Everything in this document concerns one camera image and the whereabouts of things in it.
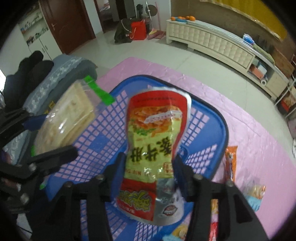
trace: brown wall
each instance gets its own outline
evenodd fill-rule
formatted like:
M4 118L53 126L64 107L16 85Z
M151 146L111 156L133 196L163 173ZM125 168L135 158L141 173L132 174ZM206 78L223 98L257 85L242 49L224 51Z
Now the brown wall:
M171 0L171 11L172 16L185 17L192 15L197 20L216 25L240 37L244 33L251 35L253 38L260 35L269 44L274 45L288 60L291 59L292 54L296 51L296 45L289 34L280 42L250 19L213 3L200 2L199 0Z

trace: pink tablecloth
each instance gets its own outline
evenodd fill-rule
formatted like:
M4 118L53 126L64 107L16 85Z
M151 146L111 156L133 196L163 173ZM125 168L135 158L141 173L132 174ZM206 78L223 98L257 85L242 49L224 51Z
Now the pink tablecloth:
M229 145L238 145L236 185L242 188L251 177L266 185L266 194L256 214L267 235L272 237L289 216L296 200L296 169L282 146L231 100L198 80L165 66L128 58L98 79L97 84L110 92L124 79L138 74L155 76L178 86L222 113L229 129ZM214 180L218 181L222 176L221 166Z

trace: blue plastic basket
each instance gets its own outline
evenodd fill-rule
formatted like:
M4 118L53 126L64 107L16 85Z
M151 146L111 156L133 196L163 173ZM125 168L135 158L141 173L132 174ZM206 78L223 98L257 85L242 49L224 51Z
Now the blue plastic basket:
M152 86L176 88L157 78L139 75L122 81L111 91L116 102L107 106L75 143L79 157L63 165L48 179L46 193L50 200L64 182L90 180L112 164L119 152L127 150L125 110L128 98ZM211 179L228 144L228 129L224 118L214 107L196 96L191 95L191 98L191 119L178 153L195 173ZM181 223L163 227L143 224L125 216L117 209L115 201L105 206L113 239L117 241L161 240ZM183 219L191 210L192 204L185 203ZM84 241L88 240L86 219L86 201L81 201L81 233Z

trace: screw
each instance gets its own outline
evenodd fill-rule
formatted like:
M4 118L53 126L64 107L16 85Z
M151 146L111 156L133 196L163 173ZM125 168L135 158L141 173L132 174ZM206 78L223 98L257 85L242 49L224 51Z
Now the screw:
M34 172L34 171L36 171L36 169L37 169L37 166L36 166L35 163L31 163L31 164L29 165L29 170L30 170L30 172Z
M203 176L201 174L194 174L193 177L199 181L203 179Z
M103 174L99 174L96 176L96 179L99 180L99 181L102 181L105 179L105 176Z
M73 183L70 181L64 183L64 187L67 187L67 188L72 187L72 185L73 185Z
M28 194L23 193L22 196L20 196L20 201L23 205L26 205L29 202L30 198Z
M226 185L229 186L229 187L233 187L234 186L234 183L231 180L227 180L226 181Z

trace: orange box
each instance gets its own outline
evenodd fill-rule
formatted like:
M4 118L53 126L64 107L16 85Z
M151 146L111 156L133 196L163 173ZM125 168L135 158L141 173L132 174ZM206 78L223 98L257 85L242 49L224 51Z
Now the orange box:
M251 66L250 66L250 71L251 71L255 76L257 76L258 79L260 79L260 80L263 79L264 74L263 74L260 70L258 70L258 68L257 68L255 65L251 64Z

